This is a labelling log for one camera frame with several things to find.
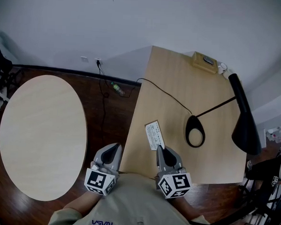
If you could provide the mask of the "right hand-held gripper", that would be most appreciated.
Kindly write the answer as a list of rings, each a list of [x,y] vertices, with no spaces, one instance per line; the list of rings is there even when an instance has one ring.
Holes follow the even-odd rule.
[[[156,161],[159,172],[165,173],[168,167],[175,170],[183,168],[183,162],[180,155],[178,155],[172,148],[161,145],[156,150]],[[190,173],[173,173],[164,174],[157,184],[158,189],[161,190],[165,199],[178,198],[184,195],[191,189],[192,182]]]

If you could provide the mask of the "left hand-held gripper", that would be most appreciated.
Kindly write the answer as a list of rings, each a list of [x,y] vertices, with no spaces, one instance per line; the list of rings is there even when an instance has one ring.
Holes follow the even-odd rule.
[[[122,145],[109,144],[99,149],[87,168],[84,185],[88,191],[107,196],[119,177]]]

